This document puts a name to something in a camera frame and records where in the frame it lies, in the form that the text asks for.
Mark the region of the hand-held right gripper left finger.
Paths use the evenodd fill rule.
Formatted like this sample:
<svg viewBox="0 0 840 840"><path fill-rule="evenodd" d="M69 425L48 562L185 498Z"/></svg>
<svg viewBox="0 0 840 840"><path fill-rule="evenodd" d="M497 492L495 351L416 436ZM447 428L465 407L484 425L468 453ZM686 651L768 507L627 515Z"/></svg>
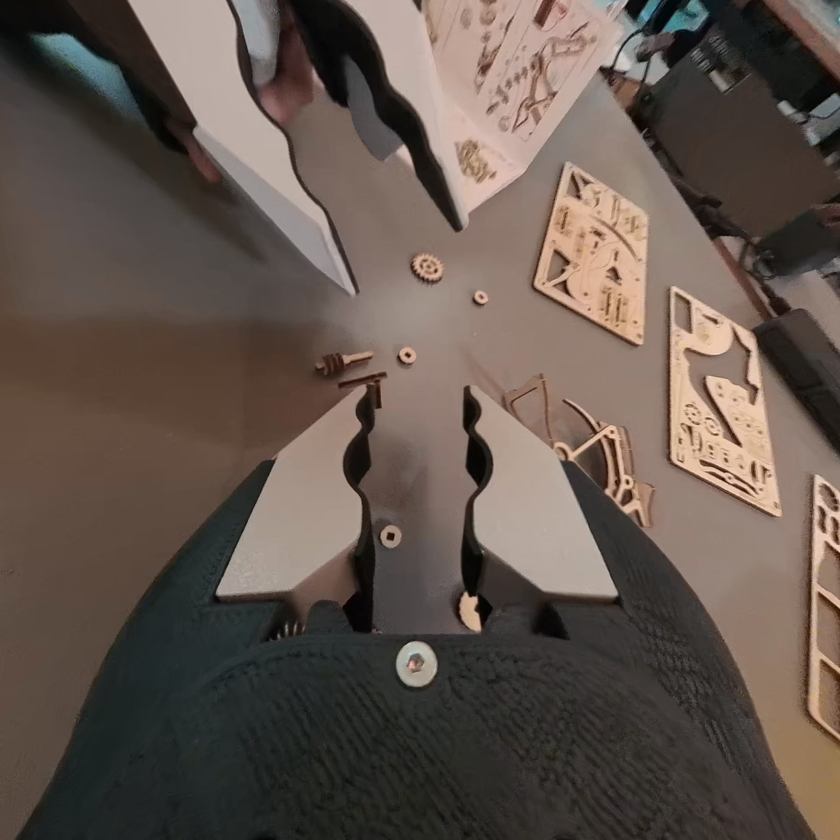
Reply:
<svg viewBox="0 0 840 840"><path fill-rule="evenodd" d="M375 386L353 389L274 457L216 589L220 602L280 602L305 618L336 602L373 631L375 536L361 482L371 468Z"/></svg>

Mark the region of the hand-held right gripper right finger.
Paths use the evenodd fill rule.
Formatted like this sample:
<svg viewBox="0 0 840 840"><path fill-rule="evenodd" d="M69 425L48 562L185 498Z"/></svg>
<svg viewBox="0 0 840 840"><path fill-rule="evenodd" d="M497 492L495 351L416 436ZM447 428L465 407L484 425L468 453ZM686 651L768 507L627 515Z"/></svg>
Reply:
<svg viewBox="0 0 840 840"><path fill-rule="evenodd" d="M463 393L474 488L461 543L464 591L482 631L506 621L556 631L563 610L614 613L620 594L556 455L476 385Z"/></svg>

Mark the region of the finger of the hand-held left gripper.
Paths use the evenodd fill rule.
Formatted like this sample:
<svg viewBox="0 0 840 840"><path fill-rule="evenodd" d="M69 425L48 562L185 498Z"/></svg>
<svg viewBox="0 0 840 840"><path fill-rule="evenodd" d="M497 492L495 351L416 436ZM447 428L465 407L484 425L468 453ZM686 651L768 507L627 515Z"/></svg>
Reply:
<svg viewBox="0 0 840 840"><path fill-rule="evenodd" d="M416 178L459 232L469 223L447 102L421 2L292 1L329 97L350 111L378 161L405 152Z"/></svg>
<svg viewBox="0 0 840 840"><path fill-rule="evenodd" d="M234 6L130 1L195 121L198 144L314 268L359 293L329 212L307 188L287 131L263 109Z"/></svg>

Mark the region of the small wooden peg plate part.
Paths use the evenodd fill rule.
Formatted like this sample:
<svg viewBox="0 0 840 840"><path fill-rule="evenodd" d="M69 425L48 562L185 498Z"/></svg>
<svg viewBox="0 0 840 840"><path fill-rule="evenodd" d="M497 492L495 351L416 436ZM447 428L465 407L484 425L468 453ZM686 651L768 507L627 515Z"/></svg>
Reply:
<svg viewBox="0 0 840 840"><path fill-rule="evenodd" d="M382 383L387 378L387 371L378 371L371 374L353 377L340 381L338 388L341 391L351 391L359 387L374 389L374 404L377 410L382 409Z"/></svg>

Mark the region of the partly built wooden model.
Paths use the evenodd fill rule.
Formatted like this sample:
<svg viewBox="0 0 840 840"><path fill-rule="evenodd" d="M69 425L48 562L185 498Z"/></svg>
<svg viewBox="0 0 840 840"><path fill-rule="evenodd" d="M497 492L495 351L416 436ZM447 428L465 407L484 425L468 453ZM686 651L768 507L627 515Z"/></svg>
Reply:
<svg viewBox="0 0 840 840"><path fill-rule="evenodd" d="M519 387L505 391L501 396L502 405L514 419L525 425L518 405L531 396L537 396L541 405L542 433L539 437L557 458L583 469L587 457L598 453L603 469L602 478L595 478L595 482L619 509L636 520L640 528L651 529L656 488L637 477L628 430L621 425L603 422L579 403L565 398L563 404L587 426L585 439L579 444L569 444L553 430L550 389L544 374L536 374Z"/></svg>

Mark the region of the laser-cut wooden parts sheet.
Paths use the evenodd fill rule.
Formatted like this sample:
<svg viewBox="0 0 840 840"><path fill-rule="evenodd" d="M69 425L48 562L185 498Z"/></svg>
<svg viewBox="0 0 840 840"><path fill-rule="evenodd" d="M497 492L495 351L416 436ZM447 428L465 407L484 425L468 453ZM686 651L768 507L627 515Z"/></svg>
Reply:
<svg viewBox="0 0 840 840"><path fill-rule="evenodd" d="M645 210L568 161L532 287L619 339L642 346L649 233Z"/></svg>
<svg viewBox="0 0 840 840"><path fill-rule="evenodd" d="M839 494L821 476L812 481L808 577L806 709L839 741Z"/></svg>
<svg viewBox="0 0 840 840"><path fill-rule="evenodd" d="M781 493L753 333L668 289L671 464L773 518Z"/></svg>

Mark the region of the person's left hand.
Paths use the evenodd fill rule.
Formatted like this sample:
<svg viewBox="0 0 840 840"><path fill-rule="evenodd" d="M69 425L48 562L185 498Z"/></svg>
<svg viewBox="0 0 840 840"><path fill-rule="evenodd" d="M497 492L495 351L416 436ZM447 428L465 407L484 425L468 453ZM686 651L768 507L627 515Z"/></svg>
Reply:
<svg viewBox="0 0 840 840"><path fill-rule="evenodd" d="M281 40L273 78L257 87L259 103L281 126L290 124L313 99L314 72L296 33Z"/></svg>

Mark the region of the white instruction booklet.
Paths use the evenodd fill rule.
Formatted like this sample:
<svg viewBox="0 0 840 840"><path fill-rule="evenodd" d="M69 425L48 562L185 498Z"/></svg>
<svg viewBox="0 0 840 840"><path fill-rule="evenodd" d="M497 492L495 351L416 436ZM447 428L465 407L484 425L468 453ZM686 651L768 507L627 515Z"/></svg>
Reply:
<svg viewBox="0 0 840 840"><path fill-rule="evenodd" d="M614 56L624 5L422 2L470 212L525 173Z"/></svg>

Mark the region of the wooden worm axle part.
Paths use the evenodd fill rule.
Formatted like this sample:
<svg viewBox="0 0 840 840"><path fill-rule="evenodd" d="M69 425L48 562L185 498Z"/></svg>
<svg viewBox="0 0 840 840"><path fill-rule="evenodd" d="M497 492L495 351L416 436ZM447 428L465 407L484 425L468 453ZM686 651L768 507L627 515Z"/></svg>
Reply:
<svg viewBox="0 0 840 840"><path fill-rule="evenodd" d="M315 363L314 368L325 377L333 377L351 366L372 360L374 355L375 352L372 350L358 353L326 353Z"/></svg>

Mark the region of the black power adapter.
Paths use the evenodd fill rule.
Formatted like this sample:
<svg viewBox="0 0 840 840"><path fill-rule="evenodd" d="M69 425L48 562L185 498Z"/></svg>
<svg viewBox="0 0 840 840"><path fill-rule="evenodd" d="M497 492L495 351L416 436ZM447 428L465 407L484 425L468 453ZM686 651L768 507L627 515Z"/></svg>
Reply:
<svg viewBox="0 0 840 840"><path fill-rule="evenodd" d="M759 349L839 451L839 353L810 312L795 308L752 330Z"/></svg>

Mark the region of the black equipment case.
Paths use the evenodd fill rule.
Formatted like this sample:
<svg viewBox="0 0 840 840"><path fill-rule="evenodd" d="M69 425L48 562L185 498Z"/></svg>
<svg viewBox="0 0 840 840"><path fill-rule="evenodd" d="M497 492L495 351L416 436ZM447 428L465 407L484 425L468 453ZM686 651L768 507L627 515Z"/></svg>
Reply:
<svg viewBox="0 0 840 840"><path fill-rule="evenodd" d="M763 236L838 195L838 176L754 75L728 91L686 57L653 87L650 126L684 181Z"/></svg>

